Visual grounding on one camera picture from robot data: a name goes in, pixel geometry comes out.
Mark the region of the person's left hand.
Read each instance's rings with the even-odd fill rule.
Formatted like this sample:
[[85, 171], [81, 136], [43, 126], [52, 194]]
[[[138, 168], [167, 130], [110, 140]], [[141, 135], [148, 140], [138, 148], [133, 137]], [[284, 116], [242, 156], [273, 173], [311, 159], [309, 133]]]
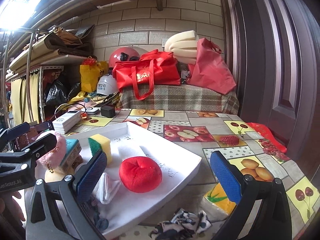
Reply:
[[12, 215], [17, 218], [18, 220], [25, 222], [24, 213], [16, 201], [16, 199], [21, 199], [22, 196], [18, 191], [10, 192], [9, 195], [1, 196], [1, 213], [4, 212], [5, 208], [8, 206], [9, 211], [12, 213]]

